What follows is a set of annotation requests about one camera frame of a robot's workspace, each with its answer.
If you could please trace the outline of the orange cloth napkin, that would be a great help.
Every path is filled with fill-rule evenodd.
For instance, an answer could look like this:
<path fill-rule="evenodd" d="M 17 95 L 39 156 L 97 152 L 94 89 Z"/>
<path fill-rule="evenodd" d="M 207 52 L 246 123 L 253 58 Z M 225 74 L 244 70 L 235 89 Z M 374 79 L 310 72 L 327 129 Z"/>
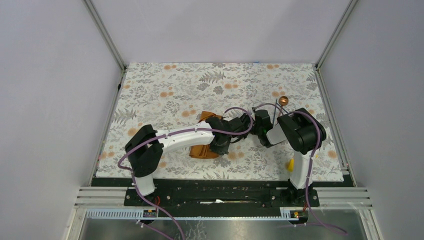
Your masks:
<path fill-rule="evenodd" d="M 208 118 L 216 117 L 222 119 L 221 115 L 213 112 L 202 111 L 199 117 L 199 122 L 204 122 Z M 210 150 L 210 145 L 194 145 L 190 147 L 189 156 L 193 159 L 215 159 L 220 155 Z"/>

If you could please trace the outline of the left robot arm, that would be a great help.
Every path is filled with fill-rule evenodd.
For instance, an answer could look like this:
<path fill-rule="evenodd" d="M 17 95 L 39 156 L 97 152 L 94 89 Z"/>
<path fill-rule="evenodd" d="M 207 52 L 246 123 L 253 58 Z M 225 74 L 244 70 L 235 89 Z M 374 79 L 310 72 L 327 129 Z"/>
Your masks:
<path fill-rule="evenodd" d="M 154 202 L 153 172 L 163 154 L 194 147 L 193 158 L 222 156 L 228 153 L 233 138 L 246 138 L 253 126 L 254 120 L 248 113 L 231 120 L 210 116 L 193 126 L 175 130 L 143 126 L 124 147 L 134 176 L 136 199 L 144 206 Z"/>

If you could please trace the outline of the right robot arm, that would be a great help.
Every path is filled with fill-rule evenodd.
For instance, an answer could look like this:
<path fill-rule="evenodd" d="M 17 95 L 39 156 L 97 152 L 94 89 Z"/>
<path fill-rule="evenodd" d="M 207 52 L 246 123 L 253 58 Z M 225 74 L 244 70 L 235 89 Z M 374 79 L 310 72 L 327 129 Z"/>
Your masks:
<path fill-rule="evenodd" d="M 304 189 L 313 183 L 312 157 L 327 138 L 325 128 L 305 108 L 281 115 L 275 125 L 267 110 L 255 111 L 254 118 L 252 134 L 264 147 L 286 141 L 294 150 L 293 171 L 289 178 L 294 188 L 287 191 L 286 198 L 293 206 L 301 205 L 307 199 Z"/>

